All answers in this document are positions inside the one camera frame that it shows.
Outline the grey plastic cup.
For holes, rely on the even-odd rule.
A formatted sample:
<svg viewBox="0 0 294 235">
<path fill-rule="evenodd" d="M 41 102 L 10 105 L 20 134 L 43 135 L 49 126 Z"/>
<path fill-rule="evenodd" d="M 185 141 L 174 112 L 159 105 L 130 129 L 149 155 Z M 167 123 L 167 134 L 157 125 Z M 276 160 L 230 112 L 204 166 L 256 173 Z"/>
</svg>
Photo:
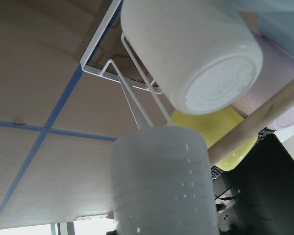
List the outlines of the grey plastic cup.
<svg viewBox="0 0 294 235">
<path fill-rule="evenodd" d="M 109 150 L 119 235 L 219 234 L 206 142 L 179 126 L 141 129 Z"/>
</svg>

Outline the cream plastic cup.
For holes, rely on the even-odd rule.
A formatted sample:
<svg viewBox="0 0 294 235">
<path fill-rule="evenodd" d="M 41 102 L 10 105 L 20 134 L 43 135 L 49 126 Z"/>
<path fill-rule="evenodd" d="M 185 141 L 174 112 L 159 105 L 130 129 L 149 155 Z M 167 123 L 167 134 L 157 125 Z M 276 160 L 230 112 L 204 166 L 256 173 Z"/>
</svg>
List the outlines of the cream plastic cup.
<svg viewBox="0 0 294 235">
<path fill-rule="evenodd" d="M 175 109 L 217 111 L 256 81 L 262 51 L 228 0 L 125 0 L 125 38 Z"/>
</svg>

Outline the pink plastic cup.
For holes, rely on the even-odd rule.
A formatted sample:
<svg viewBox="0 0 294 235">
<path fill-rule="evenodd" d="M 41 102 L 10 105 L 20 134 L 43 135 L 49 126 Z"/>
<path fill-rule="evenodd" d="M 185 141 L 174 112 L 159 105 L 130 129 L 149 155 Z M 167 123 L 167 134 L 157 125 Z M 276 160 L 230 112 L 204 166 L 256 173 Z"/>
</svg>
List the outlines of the pink plastic cup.
<svg viewBox="0 0 294 235">
<path fill-rule="evenodd" d="M 263 53 L 262 70 L 253 86 L 232 105 L 250 115 L 294 79 L 294 60 L 265 38 L 253 34 Z"/>
</svg>

